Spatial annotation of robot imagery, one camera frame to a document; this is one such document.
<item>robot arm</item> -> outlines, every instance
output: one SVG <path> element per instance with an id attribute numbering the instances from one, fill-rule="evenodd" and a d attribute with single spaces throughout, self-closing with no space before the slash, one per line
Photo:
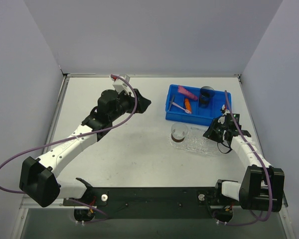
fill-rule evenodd
<path id="1" fill-rule="evenodd" d="M 243 163 L 246 173 L 242 183 L 229 180 L 218 180 L 216 184 L 216 198 L 231 198 L 240 203 L 243 209 L 266 211 L 269 206 L 268 187 L 264 169 L 254 155 L 257 152 L 262 159 L 271 181 L 273 194 L 273 212 L 278 212 L 282 206 L 284 189 L 284 172 L 282 169 L 274 168 L 261 155 L 253 142 L 251 135 L 246 130 L 241 130 L 247 142 L 239 135 L 229 112 L 222 108 L 223 115 L 215 118 L 204 136 L 217 143 L 226 141 L 228 146 L 237 153 Z M 239 114 L 233 114 L 239 128 Z"/>
<path id="2" fill-rule="evenodd" d="M 69 136 L 74 137 L 72 140 L 58 145 L 36 159 L 28 157 L 23 162 L 19 187 L 40 206 L 47 207 L 57 198 L 82 197 L 86 191 L 82 180 L 62 183 L 56 178 L 78 154 L 101 140 L 109 130 L 89 133 L 110 128 L 113 121 L 121 115 L 133 111 L 135 98 L 127 91 L 126 84 L 119 79 L 113 80 L 116 90 L 105 90 L 101 94 L 98 105 Z M 137 89 L 134 91 L 137 96 L 136 113 L 142 114 L 151 101 L 142 97 Z"/>

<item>toothbrush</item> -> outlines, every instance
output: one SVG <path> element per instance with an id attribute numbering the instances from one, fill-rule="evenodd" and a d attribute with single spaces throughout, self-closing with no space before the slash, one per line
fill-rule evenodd
<path id="1" fill-rule="evenodd" d="M 191 114 L 191 112 L 190 112 L 189 110 L 184 109 L 183 107 L 179 106 L 179 105 L 176 104 L 175 102 L 172 102 L 172 105 L 173 105 L 173 106 L 176 106 L 176 107 L 178 107 L 178 108 L 180 108 L 180 109 L 182 109 L 183 111 L 185 111 L 185 112 L 188 113 L 188 114 Z"/>

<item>white knob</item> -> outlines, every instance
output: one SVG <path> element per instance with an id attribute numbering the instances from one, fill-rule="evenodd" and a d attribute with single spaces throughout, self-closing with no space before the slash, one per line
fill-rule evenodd
<path id="1" fill-rule="evenodd" d="M 101 196 L 101 200 L 102 200 L 103 202 L 106 202 L 106 201 L 108 200 L 108 195 L 103 194 L 103 195 Z"/>

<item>metal frame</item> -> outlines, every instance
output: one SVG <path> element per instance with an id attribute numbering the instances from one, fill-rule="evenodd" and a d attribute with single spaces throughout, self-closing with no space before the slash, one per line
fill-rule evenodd
<path id="1" fill-rule="evenodd" d="M 186 75 L 182 75 L 182 74 L 181 75 L 130 74 L 130 75 L 132 77 L 232 77 L 232 76 L 228 76 L 228 75 L 226 75 L 226 76 L 224 76 L 224 75 L 219 75 L 219 76 L 210 75 L 209 76 L 209 75 L 196 75 L 196 74 L 193 74 L 193 75 L 188 75 L 188 74 L 186 74 Z M 51 123 L 50 129 L 49 129 L 49 132 L 48 132 L 46 143 L 50 143 L 53 140 L 54 133 L 55 133 L 56 126 L 57 126 L 57 122 L 58 122 L 58 119 L 59 119 L 59 116 L 60 116 L 62 104 L 63 104 L 63 101 L 64 101 L 66 89 L 67 89 L 70 78 L 80 78 L 80 77 L 93 78 L 93 77 L 107 77 L 107 76 L 108 75 L 103 75 L 103 74 L 98 75 L 98 74 L 94 74 L 94 73 L 92 73 L 92 74 L 67 74 L 66 76 L 64 76 L 62 86 L 60 88 L 60 92 L 59 92 L 55 112 L 54 112 L 54 115 L 53 115 L 52 123 Z M 246 102 L 245 96 L 244 96 L 244 91 L 243 91 L 242 86 L 241 86 L 241 82 L 240 82 L 240 87 L 241 87 L 241 91 L 243 93 L 244 101 Z M 252 118 L 252 116 L 249 112 L 248 107 L 247 107 L 247 110 L 248 110 L 249 116 L 251 118 L 253 128 L 254 128 L 255 132 L 257 132 L 256 128 L 255 128 L 255 125 L 254 125 L 253 118 Z M 262 152 L 261 144 L 260 144 L 257 133 L 256 133 L 256 137 L 257 137 L 257 140 L 258 140 L 258 143 L 259 143 L 259 146 L 260 146 L 260 151 Z M 49 148 L 45 148 L 43 153 L 47 152 L 48 150 L 49 150 Z M 282 224 L 283 224 L 283 228 L 284 228 L 285 233 L 286 233 L 286 237 L 288 239 L 295 239 L 296 236 L 295 236 L 295 233 L 294 233 L 293 228 L 292 228 L 292 224 L 291 224 L 291 220 L 290 220 L 290 217 L 289 217 L 289 214 L 288 214 L 287 206 L 288 205 L 287 205 L 287 202 L 286 202 L 286 198 L 284 197 L 283 207 L 282 207 L 281 211 L 279 212 L 279 215 L 280 215 L 280 218 L 281 218 L 281 221 L 282 221 Z M 12 235 L 11 235 L 12 239 L 18 239 L 18 238 L 21 237 L 28 209 L 31 209 L 31 208 L 40 208 L 40 207 L 38 206 L 38 204 L 34 200 L 32 200 L 30 197 L 27 197 L 26 195 L 24 195 L 24 197 L 22 199 L 22 203 L 20 205 L 18 215 L 17 215 L 16 222 L 15 222 L 15 225 L 14 225 L 14 228 L 13 228 L 13 231 L 12 231 Z M 58 200 L 54 201 L 47 208 L 84 209 L 85 207 L 81 207 L 81 206 L 66 206 L 65 207 L 65 206 L 63 206 L 63 200 L 58 199 Z"/>
<path id="2" fill-rule="evenodd" d="M 46 138 L 46 144 L 47 143 L 51 143 L 54 137 L 54 133 L 56 130 L 56 126 L 57 126 L 57 122 L 59 120 L 59 116 L 60 116 L 60 112 L 61 112 L 61 108 L 62 108 L 62 104 L 64 101 L 64 97 L 65 97 L 65 93 L 66 93 L 66 89 L 67 86 L 69 84 L 69 78 L 67 76 L 63 77 L 62 80 L 62 85 L 59 91 L 59 96 L 58 96 L 58 101 L 56 103 L 55 106 L 55 110 L 54 110 L 54 114 L 53 114 L 53 118 L 52 118 L 52 122 L 50 125 L 50 129 L 48 131 L 48 135 Z M 50 147 L 45 148 L 43 150 L 43 153 L 46 153 L 48 150 L 50 149 Z M 23 199 L 22 199 L 22 203 L 24 202 L 24 200 L 28 200 L 31 199 L 28 196 L 26 196 L 25 194 L 23 195 Z M 19 208 L 19 212 L 17 214 L 17 218 L 16 221 L 14 223 L 14 227 L 12 230 L 12 234 L 11 234 L 11 239 L 19 239 L 21 237 L 22 231 L 23 231 L 23 227 L 24 227 L 24 223 L 25 223 L 25 219 L 28 213 L 28 208 L 31 207 L 23 207 L 21 203 L 21 206 Z"/>

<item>black cup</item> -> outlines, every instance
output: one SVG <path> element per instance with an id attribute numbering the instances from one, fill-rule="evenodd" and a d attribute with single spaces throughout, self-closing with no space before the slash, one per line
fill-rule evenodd
<path id="1" fill-rule="evenodd" d="M 215 90 L 210 86 L 204 86 L 200 88 L 199 95 L 199 106 L 202 108 L 207 108 L 210 100 L 214 97 Z"/>

